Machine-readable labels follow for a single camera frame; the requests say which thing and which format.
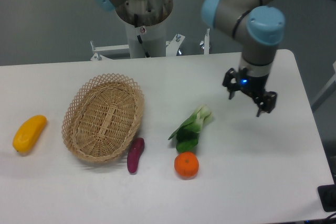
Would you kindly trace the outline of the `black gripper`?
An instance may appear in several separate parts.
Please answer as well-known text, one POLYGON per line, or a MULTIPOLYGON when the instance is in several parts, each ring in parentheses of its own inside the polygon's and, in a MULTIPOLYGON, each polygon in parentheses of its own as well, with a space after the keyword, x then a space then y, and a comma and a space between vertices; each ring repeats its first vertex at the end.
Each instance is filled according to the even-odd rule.
POLYGON ((247 68, 239 68, 238 73, 234 68, 230 68, 224 76, 222 85, 229 92, 231 100, 236 91, 252 97, 254 103, 258 106, 256 117, 260 117, 262 113, 271 113, 276 106, 277 93, 273 91, 267 92, 265 85, 269 74, 253 77, 248 74, 247 68))

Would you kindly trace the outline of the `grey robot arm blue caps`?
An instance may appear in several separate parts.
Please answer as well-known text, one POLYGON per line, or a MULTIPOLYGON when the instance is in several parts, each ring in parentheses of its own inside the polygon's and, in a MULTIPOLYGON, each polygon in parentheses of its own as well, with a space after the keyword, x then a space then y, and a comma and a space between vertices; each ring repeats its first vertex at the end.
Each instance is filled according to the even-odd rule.
MULTIPOLYGON (((116 11, 131 28, 130 54, 133 58, 164 56, 165 33, 153 34, 153 28, 170 16, 172 0, 95 0, 105 11, 116 11)), ((269 7, 273 0, 205 0, 201 17, 210 28, 217 29, 242 47, 237 70, 229 69, 223 86, 230 97, 240 91, 251 97, 258 113, 270 113, 277 94, 265 85, 285 29, 283 13, 269 7)))

